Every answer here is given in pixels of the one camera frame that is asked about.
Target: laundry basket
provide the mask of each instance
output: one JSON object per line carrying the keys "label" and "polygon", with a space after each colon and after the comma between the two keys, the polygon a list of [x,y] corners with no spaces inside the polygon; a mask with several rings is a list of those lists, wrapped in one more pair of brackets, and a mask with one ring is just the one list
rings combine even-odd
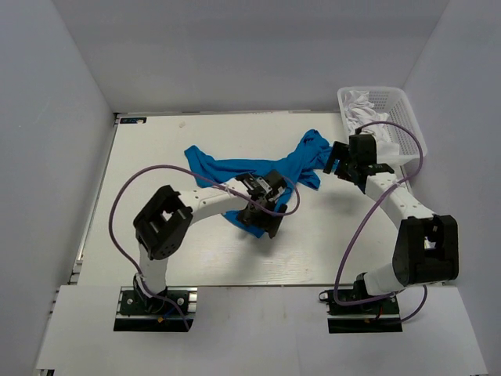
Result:
{"label": "laundry basket", "polygon": [[[339,89],[337,91],[337,100],[339,101],[341,119],[343,121],[343,127],[347,140],[349,136],[349,129],[343,102],[346,94],[350,90],[368,91],[369,101],[374,103],[373,109],[380,113],[386,112],[390,115],[390,121],[400,124],[402,127],[410,130],[420,141],[421,147],[423,148],[423,155],[427,154],[423,134],[421,133],[419,124],[417,124],[413,109],[410,106],[407,95],[399,88],[389,88],[384,86],[352,86],[350,88]],[[414,143],[413,139],[409,135],[401,129],[392,127],[391,125],[381,126],[388,131],[391,141],[400,145],[400,155],[378,158],[380,163],[402,166],[409,161],[419,159],[420,155],[416,143]]]}

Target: blue towel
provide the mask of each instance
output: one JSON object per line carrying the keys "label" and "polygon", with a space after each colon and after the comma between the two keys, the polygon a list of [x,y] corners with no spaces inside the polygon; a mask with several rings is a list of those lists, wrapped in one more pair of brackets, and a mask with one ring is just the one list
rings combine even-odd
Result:
{"label": "blue towel", "polygon": [[[218,183],[224,183],[237,175],[251,172],[256,175],[266,175],[275,169],[280,174],[288,177],[294,183],[300,182],[314,190],[320,187],[320,178],[313,171],[325,166],[332,147],[318,131],[311,129],[305,133],[296,150],[285,158],[278,161],[267,161],[261,159],[225,159],[216,161],[210,155],[203,153],[198,147],[191,146],[185,150],[191,171],[201,174],[206,178]],[[198,186],[210,186],[202,180],[197,179]],[[285,204],[290,199],[294,190],[288,189],[280,197],[276,207]],[[261,237],[265,232],[255,226],[244,226],[236,220],[237,211],[228,211],[224,214],[235,226],[252,233],[256,237]]]}

